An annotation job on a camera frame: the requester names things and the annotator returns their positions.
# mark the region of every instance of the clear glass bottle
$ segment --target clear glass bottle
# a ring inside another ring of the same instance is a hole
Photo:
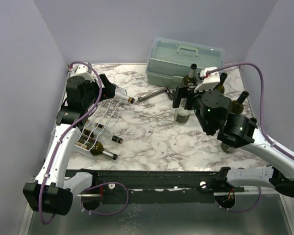
[[[134,98],[129,97],[127,95],[126,89],[123,89],[123,88],[119,87],[117,84],[113,84],[113,85],[116,86],[116,89],[114,91],[115,92],[115,95],[114,95],[115,98],[121,98],[123,100],[127,100],[127,102],[129,102],[131,104],[133,104],[135,102]]]
[[[191,65],[191,69],[188,75],[186,75],[183,80],[182,84],[187,86],[193,86],[196,85],[197,79],[195,77],[195,71],[197,69],[196,64]],[[186,105],[187,98],[181,99],[180,107],[175,109],[174,112],[174,121],[177,124],[184,125],[190,118],[190,115],[192,113],[191,110],[184,109]]]

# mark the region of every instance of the marble surface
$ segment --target marble surface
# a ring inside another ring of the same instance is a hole
[[[145,73],[145,64],[107,64],[93,65],[98,73],[105,73],[108,79],[127,89],[127,94],[137,98],[152,93],[160,87],[149,85]],[[244,90],[239,69],[226,71],[225,95],[234,99]],[[191,115],[186,125],[177,125],[173,121],[172,101],[166,94],[161,94],[142,103],[120,105],[113,114],[109,125],[111,131],[124,139],[123,144],[106,140],[104,147],[118,154],[116,161],[103,155],[84,156],[73,152],[68,169],[105,169],[105,170],[174,170],[198,171],[219,170],[229,167],[263,167],[266,163],[260,158],[236,149],[227,154],[221,150],[217,136],[207,136],[201,129],[195,115]],[[249,104],[245,103],[244,115],[250,117]],[[107,118],[100,120],[105,124]]]

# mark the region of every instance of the translucent plastic box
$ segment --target translucent plastic box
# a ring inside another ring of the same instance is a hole
[[[197,69],[221,67],[224,50],[165,38],[155,38],[146,67],[148,83],[174,89],[189,73],[191,64]]]

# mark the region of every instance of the wine bottle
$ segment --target wine bottle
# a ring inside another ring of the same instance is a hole
[[[221,92],[222,94],[224,94],[224,82],[227,78],[227,73],[223,72],[220,75],[220,82],[219,84],[214,88],[214,90],[218,90],[219,92]]]
[[[91,138],[91,137],[88,138],[87,135],[82,134],[81,138],[76,142],[76,145],[89,150],[89,152],[93,156],[102,154],[104,156],[112,158],[113,160],[116,160],[118,158],[117,154],[112,153],[108,150],[105,150],[103,148],[103,145],[101,142],[97,141],[95,146],[94,146],[94,143],[95,143],[95,140],[93,138]]]
[[[93,139],[96,139],[95,136],[99,135],[98,140],[100,141],[104,141],[106,139],[110,139],[113,142],[116,143],[123,143],[123,139],[118,137],[118,136],[114,136],[110,133],[109,128],[108,127],[104,127],[104,125],[101,124],[97,124],[95,122],[92,122],[90,125],[88,125],[85,129],[84,129],[84,134],[89,136]]]
[[[249,93],[247,91],[243,91],[237,100],[232,100],[231,112],[235,114],[241,114],[244,110],[243,102],[248,97],[248,95]]]
[[[115,95],[114,97],[116,98],[120,98],[120,99],[123,99],[123,100],[127,100],[127,102],[133,104],[135,102],[135,99],[132,98],[132,97],[129,97],[127,95],[127,92],[126,92],[126,89],[123,89],[121,87],[119,87],[117,84],[113,84],[114,86],[116,86],[116,89],[115,89]]]
[[[183,80],[182,80],[183,85],[187,85],[187,86],[196,85],[197,83],[197,79],[195,77],[196,69],[197,69],[197,65],[192,64],[189,74],[183,77]],[[191,110],[184,109],[186,105],[186,100],[187,98],[181,99],[180,107],[175,109],[174,121],[177,124],[185,124],[190,118],[190,115],[192,113]]]

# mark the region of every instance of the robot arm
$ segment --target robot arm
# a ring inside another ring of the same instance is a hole
[[[99,101],[113,98],[116,86],[109,82],[105,74],[100,74],[99,77],[104,84]],[[55,136],[46,161],[34,183],[26,183],[23,188],[23,193],[34,211],[38,211],[39,198],[43,194],[41,205],[43,212],[66,215],[71,208],[73,198],[93,183],[93,176],[86,172],[79,172],[65,181],[65,172],[73,147],[88,119],[88,109],[95,100],[98,100],[100,93],[99,86],[87,66],[77,67],[75,76],[67,81],[66,93],[66,101],[57,114]],[[77,125],[69,129],[79,119]]]
[[[216,86],[218,72],[206,75],[204,69],[200,77],[203,83],[194,87],[180,86],[173,92],[173,108],[179,106],[180,100],[186,98],[185,109],[193,110],[207,135],[214,135],[223,144],[241,148],[265,160],[271,166],[260,169],[227,169],[226,181],[233,187],[262,186],[274,188],[281,194],[294,197],[294,159],[274,148],[280,146],[294,156],[294,152],[270,138],[270,144],[257,126],[257,119],[246,118],[230,112],[231,99],[225,97]]]

